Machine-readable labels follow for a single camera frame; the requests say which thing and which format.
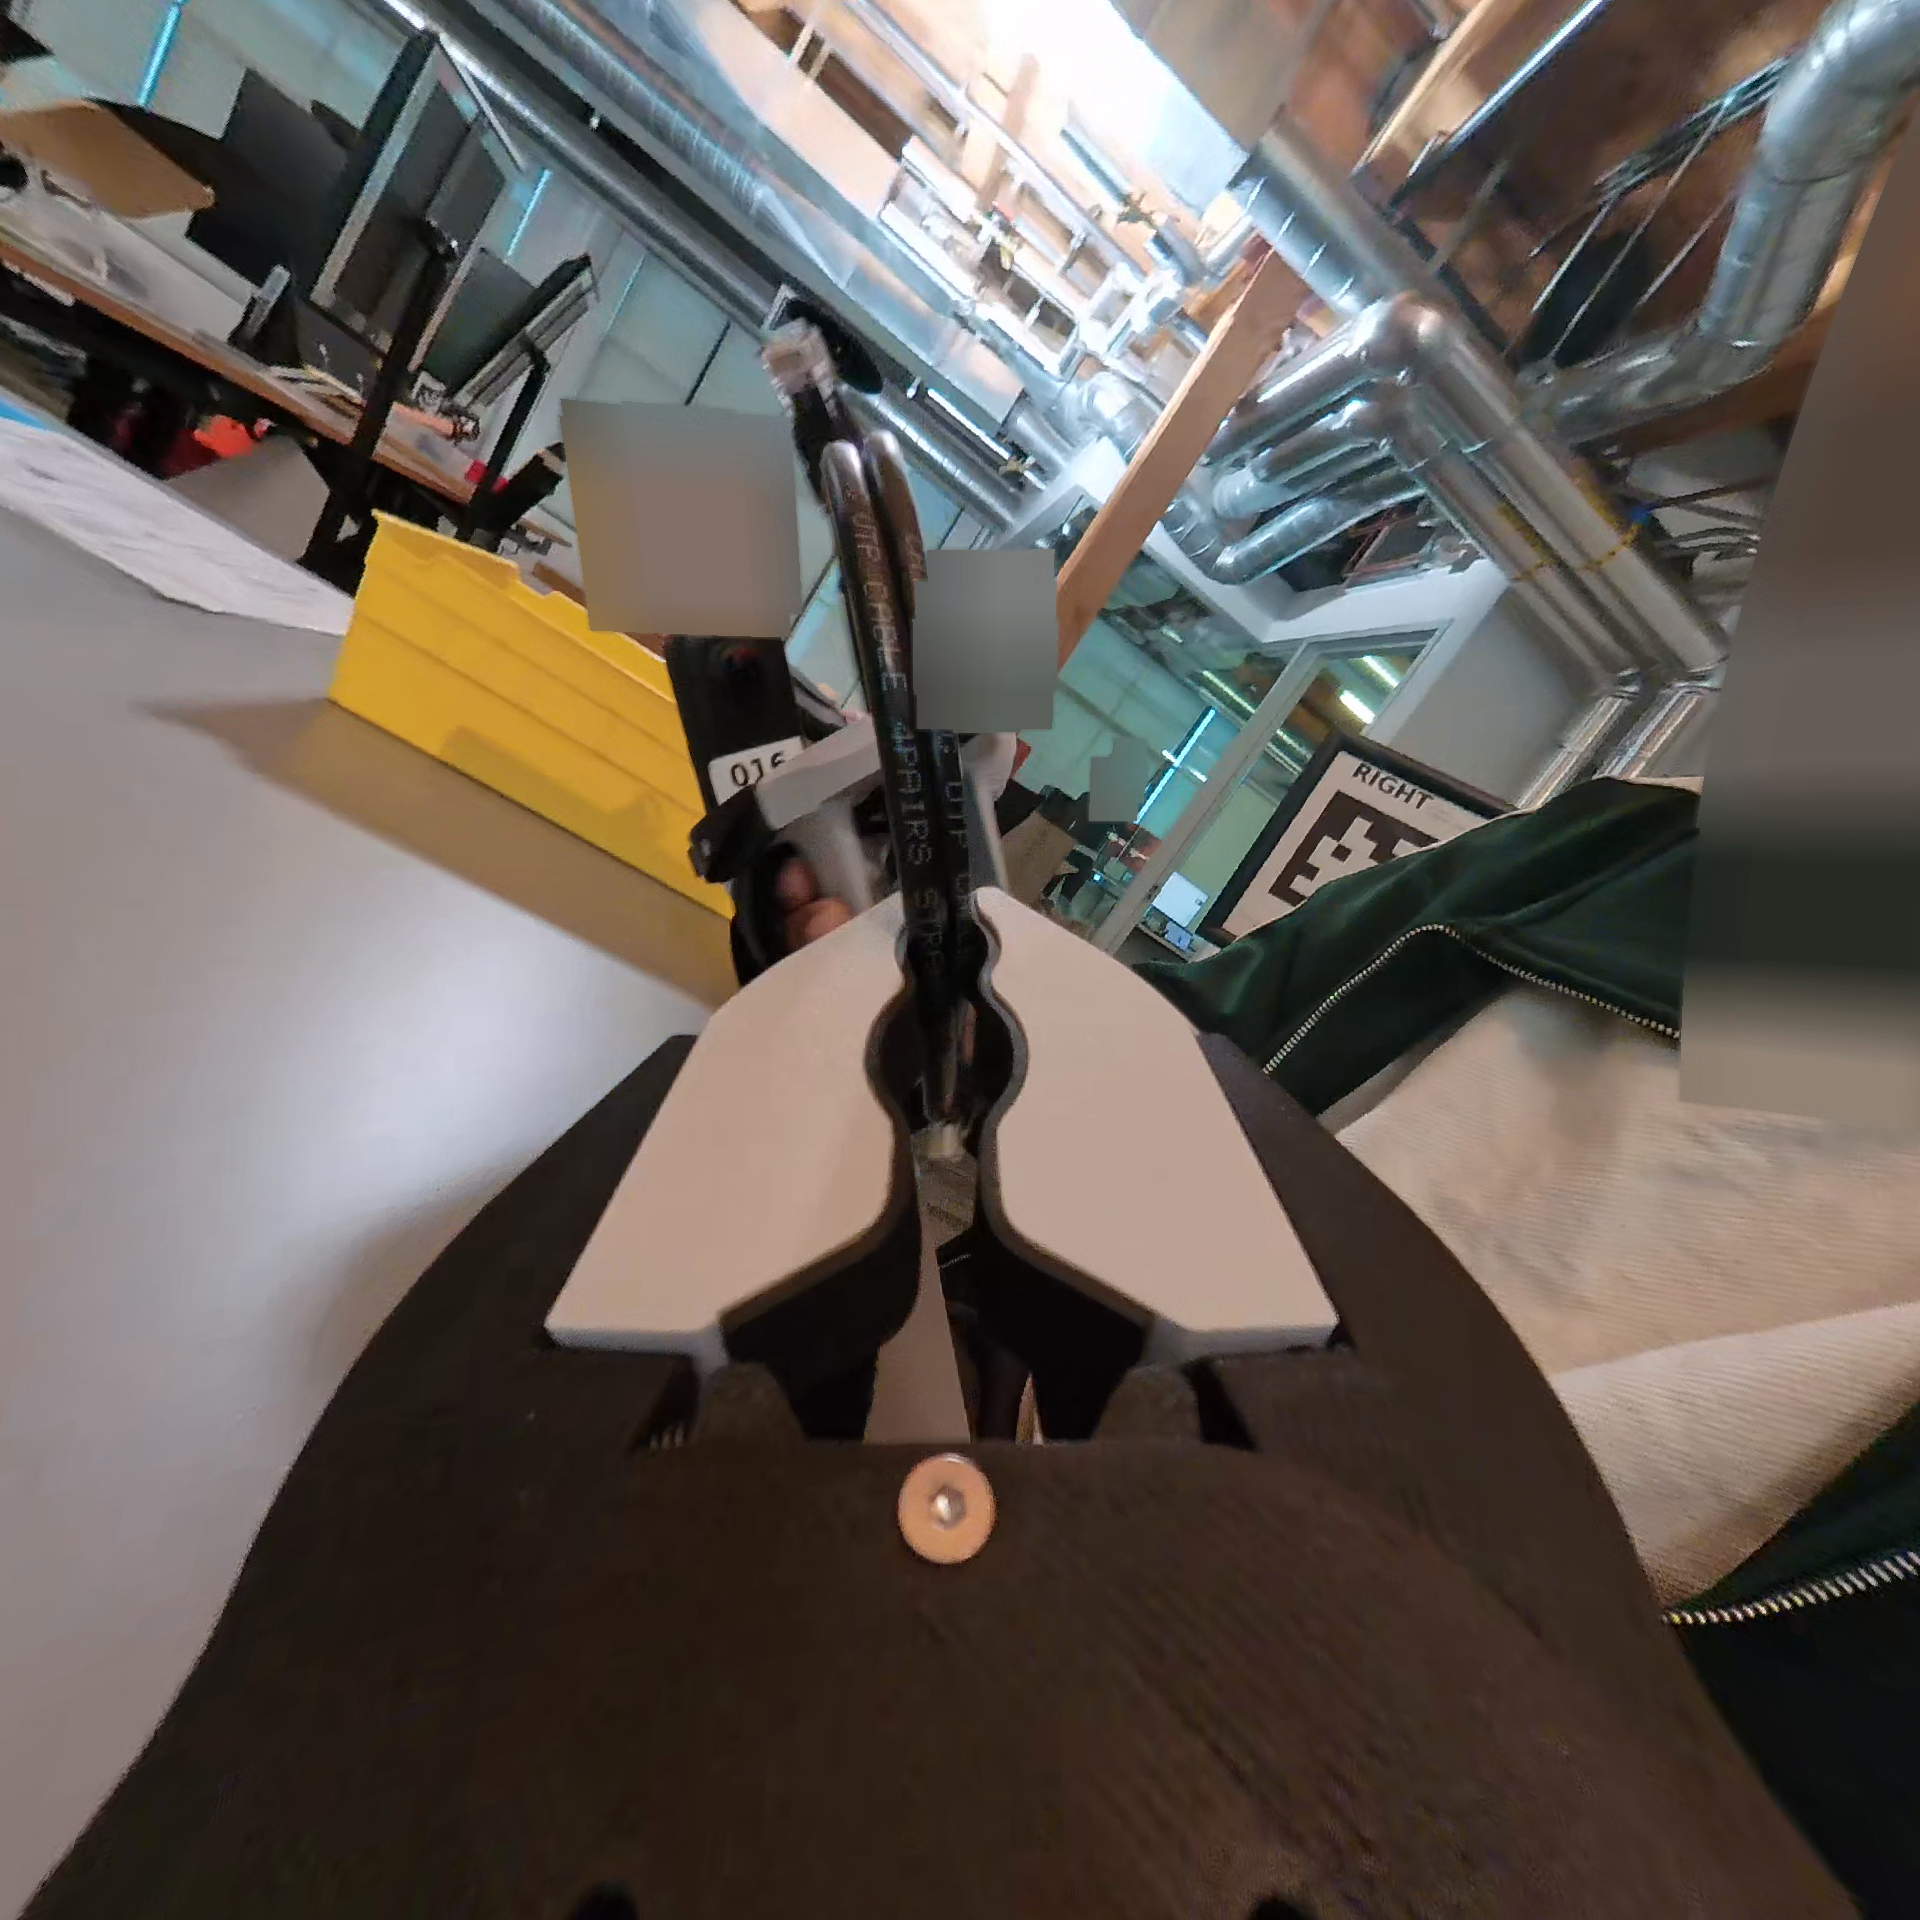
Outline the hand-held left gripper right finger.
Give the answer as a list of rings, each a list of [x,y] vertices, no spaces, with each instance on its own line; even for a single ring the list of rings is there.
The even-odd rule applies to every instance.
[[[1324,1344],[1336,1308],[1192,1023],[1005,890],[974,905],[1012,1039],[977,1148],[996,1236],[1140,1328],[1150,1358]]]

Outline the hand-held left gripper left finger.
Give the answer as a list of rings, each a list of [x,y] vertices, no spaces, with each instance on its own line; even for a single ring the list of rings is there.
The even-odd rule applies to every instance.
[[[914,1171],[876,1084],[900,938],[881,901],[707,1020],[545,1315],[555,1344],[869,1358],[904,1326]]]

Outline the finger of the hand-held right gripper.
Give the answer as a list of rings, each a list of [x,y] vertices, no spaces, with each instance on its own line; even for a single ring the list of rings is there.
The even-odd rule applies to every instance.
[[[1014,776],[1020,746],[1018,735],[970,735],[961,741],[967,873],[975,888],[1010,888],[996,807]]]
[[[876,735],[832,733],[757,781],[754,797],[766,827],[784,831],[832,804],[861,800],[878,778]]]

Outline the yellow plastic bin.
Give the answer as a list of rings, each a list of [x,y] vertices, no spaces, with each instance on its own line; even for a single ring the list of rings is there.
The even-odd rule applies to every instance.
[[[722,920],[707,802],[660,656],[515,564],[378,515],[328,701]]]

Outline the grey desk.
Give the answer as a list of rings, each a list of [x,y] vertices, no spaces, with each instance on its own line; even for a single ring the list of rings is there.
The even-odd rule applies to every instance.
[[[731,994],[715,914],[3,509],[2,1906],[476,1213]]]

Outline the person's right hand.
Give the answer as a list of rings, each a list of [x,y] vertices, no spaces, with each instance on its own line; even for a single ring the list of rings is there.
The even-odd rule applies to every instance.
[[[855,918],[851,905],[828,894],[800,852],[784,852],[770,882],[774,959],[810,948]]]

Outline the black pole stand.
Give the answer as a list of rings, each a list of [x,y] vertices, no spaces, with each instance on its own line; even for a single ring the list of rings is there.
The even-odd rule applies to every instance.
[[[770,312],[770,331],[777,336],[793,329],[810,329],[820,336],[840,385],[865,397],[883,392],[886,369],[865,343],[830,307],[784,286]]]

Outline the framed marker poster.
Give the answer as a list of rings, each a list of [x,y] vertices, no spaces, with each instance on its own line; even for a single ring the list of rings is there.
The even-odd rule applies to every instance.
[[[1507,800],[1353,733],[1331,733],[1288,786],[1204,918],[1224,948],[1329,885],[1452,843],[1514,810]]]

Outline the diagonal wooden brace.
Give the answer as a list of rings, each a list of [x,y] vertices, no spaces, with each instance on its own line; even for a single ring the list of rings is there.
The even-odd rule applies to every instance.
[[[1263,251],[1057,574],[1059,667],[1106,609],[1245,388],[1281,348],[1303,298],[1305,286],[1292,267]]]

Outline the dark green zip jacket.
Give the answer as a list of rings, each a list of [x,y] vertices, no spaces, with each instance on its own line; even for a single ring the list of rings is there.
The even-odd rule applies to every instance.
[[[1587,781],[1136,972],[1326,1124],[1511,988],[1680,1042],[1694,781]],[[1691,1604],[1656,1612],[1862,1917],[1917,1909],[1916,1407]]]

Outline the black monitor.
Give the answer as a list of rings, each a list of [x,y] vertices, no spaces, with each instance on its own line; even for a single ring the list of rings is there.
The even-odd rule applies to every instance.
[[[501,117],[443,41],[409,36],[334,182],[305,298],[386,346],[420,274],[440,260],[443,286],[427,309],[438,324],[519,171]]]

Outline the large white paper sheet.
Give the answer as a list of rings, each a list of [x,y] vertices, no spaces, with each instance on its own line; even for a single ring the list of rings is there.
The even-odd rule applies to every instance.
[[[181,609],[343,638],[352,602],[64,429],[3,412],[2,506]]]

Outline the brown cardboard piece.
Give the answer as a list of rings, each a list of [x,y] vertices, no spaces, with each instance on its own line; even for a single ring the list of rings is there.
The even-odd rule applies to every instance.
[[[123,223],[198,215],[217,192],[98,102],[2,112],[2,141],[18,160]]]

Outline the long spiral metal duct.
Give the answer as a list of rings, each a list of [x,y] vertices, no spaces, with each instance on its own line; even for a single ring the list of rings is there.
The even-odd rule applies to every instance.
[[[478,4],[381,2],[380,12],[432,32],[500,115],[510,141],[580,182],[660,252],[734,324],[767,339],[782,291],[832,309],[883,367],[876,397],[851,388],[858,420],[902,452],[975,523],[1008,531],[1028,519],[1040,482],[1025,447],[980,429],[960,392],[895,339],[894,289],[835,229],[817,239],[807,206],[763,178],[705,108],[651,65],[612,69],[612,112],[580,94],[564,67],[541,62],[492,28]]]

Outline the round spiral metal duct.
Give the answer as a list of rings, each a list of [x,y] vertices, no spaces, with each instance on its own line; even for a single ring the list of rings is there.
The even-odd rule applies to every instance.
[[[1527,419],[1582,445],[1759,377],[1812,315],[1916,84],[1914,2],[1838,2],[1821,12],[1763,110],[1694,315],[1668,334],[1534,383]]]

